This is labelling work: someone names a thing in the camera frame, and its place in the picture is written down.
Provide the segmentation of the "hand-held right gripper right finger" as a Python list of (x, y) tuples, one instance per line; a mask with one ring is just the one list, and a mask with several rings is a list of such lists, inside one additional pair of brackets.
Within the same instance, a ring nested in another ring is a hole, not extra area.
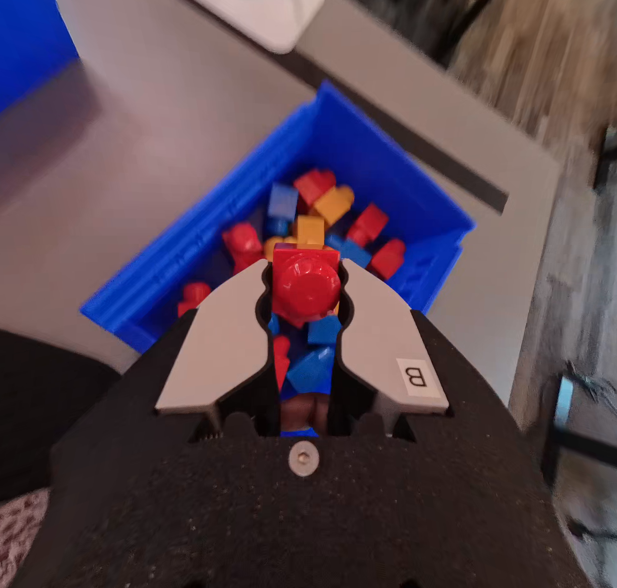
[(412, 310), (393, 289), (341, 260), (341, 299), (327, 416), (328, 434), (349, 436), (366, 414), (388, 436), (410, 414), (446, 416), (450, 403)]

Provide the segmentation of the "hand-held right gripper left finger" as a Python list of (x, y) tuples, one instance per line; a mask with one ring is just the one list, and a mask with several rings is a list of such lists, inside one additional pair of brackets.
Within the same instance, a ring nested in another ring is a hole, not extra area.
[(197, 307), (155, 404), (158, 416), (196, 415), (222, 436), (232, 414), (257, 434), (281, 434), (272, 313), (272, 265), (260, 259), (216, 288)]

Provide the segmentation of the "red toy block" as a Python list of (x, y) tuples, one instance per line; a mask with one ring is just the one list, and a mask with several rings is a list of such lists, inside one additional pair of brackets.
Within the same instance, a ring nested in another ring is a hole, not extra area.
[(340, 300), (339, 251), (274, 246), (272, 311), (295, 328), (316, 322), (335, 311)]

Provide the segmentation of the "blue plastic bin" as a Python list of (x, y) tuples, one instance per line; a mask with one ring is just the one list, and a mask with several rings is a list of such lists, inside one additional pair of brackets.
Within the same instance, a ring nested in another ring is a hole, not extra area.
[(82, 315), (138, 353), (177, 320), (185, 284), (216, 288), (231, 277), (222, 232), (265, 218), (272, 184), (310, 168), (333, 171), (355, 194), (353, 213), (375, 203), (389, 216), (384, 236), (405, 242), (388, 280), (428, 314), (462, 253), (474, 220), (377, 124), (330, 83), (301, 104), (212, 191), (189, 208), (80, 307)]
[(1, 0), (1, 111), (78, 58), (56, 0)]

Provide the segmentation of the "heap of single toy blocks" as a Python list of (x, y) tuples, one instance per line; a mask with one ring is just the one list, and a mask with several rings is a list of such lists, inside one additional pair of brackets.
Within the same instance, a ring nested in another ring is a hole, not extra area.
[[(274, 183), (264, 238), (250, 222), (236, 223), (223, 233), (233, 274), (260, 259), (272, 263), (274, 246), (289, 243), (306, 249), (330, 247), (339, 251), (341, 260), (350, 259), (382, 281), (390, 280), (403, 265), (407, 248), (400, 239), (383, 239), (388, 214), (371, 202), (359, 214), (352, 214), (351, 224), (343, 233), (334, 231), (335, 224), (352, 211), (354, 200), (351, 187), (337, 184), (329, 170), (312, 169), (292, 185)], [(276, 379), (284, 397), (329, 393), (336, 337), (341, 329), (339, 303), (332, 314), (300, 329), (272, 311), (268, 326), (274, 336)]]

